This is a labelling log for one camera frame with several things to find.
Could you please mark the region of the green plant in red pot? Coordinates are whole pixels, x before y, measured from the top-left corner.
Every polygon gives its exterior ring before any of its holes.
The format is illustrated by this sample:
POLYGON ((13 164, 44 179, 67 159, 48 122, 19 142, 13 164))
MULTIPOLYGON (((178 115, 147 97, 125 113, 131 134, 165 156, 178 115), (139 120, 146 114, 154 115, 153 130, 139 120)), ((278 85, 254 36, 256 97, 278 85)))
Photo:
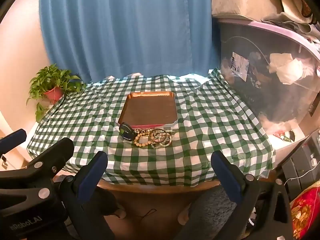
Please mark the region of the green plant in red pot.
POLYGON ((81 93, 86 88, 82 79, 72 74, 68 69, 60 69, 56 64, 51 64, 39 70, 30 81, 30 100, 48 100, 52 105, 61 98, 74 93, 81 93))

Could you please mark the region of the black green smartwatch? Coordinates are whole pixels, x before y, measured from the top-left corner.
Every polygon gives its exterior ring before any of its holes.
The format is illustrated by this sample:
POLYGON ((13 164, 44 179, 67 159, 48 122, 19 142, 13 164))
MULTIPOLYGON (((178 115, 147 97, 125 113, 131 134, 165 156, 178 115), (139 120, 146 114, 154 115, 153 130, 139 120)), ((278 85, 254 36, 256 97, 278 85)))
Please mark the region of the black green smartwatch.
POLYGON ((120 125, 119 132, 122 138, 127 141, 133 141, 136 137, 136 133, 134 132, 133 128, 125 122, 120 125))

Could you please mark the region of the blue curtain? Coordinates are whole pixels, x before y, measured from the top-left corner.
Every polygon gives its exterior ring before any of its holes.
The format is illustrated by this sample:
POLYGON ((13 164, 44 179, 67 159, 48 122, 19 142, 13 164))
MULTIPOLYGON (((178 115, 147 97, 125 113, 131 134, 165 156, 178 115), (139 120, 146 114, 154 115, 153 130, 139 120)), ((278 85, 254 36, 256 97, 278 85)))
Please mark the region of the blue curtain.
POLYGON ((212 0, 39 0, 51 63, 85 82, 190 73, 220 64, 212 0))

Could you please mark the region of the clear plastic storage bin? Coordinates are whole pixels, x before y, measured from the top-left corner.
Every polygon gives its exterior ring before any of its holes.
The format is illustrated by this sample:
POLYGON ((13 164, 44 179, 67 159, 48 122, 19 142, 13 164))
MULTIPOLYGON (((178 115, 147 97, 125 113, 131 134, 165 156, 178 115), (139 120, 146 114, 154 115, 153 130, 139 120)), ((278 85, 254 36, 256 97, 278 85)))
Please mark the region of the clear plastic storage bin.
POLYGON ((319 52, 274 25, 219 19, 221 72, 268 134, 319 127, 319 52))

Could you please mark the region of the red floral cushion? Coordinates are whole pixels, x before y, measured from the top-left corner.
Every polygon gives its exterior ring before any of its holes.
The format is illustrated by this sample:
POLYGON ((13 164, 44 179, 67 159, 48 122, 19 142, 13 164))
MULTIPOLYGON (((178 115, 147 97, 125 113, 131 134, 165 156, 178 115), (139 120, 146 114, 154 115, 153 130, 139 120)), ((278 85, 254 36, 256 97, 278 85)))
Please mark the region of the red floral cushion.
POLYGON ((306 238, 319 219, 319 181, 298 195, 291 203, 293 239, 306 238))

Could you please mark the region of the copper tray with pink rim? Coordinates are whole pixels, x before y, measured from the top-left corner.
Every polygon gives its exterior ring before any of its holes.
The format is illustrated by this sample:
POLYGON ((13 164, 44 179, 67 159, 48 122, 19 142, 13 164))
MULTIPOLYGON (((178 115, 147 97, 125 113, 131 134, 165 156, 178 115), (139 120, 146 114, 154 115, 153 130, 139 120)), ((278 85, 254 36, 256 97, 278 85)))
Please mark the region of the copper tray with pink rim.
POLYGON ((170 91, 133 92, 124 103, 118 124, 131 128, 172 127, 178 121, 175 94, 170 91))

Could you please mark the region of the green white checkered tablecloth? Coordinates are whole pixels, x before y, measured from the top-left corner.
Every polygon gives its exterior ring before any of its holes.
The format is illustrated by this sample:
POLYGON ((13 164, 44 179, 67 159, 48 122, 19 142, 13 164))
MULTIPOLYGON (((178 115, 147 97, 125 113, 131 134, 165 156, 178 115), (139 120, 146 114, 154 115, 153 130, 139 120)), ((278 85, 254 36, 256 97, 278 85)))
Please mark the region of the green white checkered tablecloth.
POLYGON ((63 138, 74 144, 66 171, 78 172, 104 151, 103 178, 112 184, 196 186, 214 178, 210 159, 215 151, 257 178, 267 177, 276 160, 259 120, 217 69, 204 82, 161 75, 90 83, 47 112, 27 151, 35 158, 63 138), (118 120, 127 96, 142 91, 173 92, 178 121, 173 128, 139 129, 127 141, 118 120))

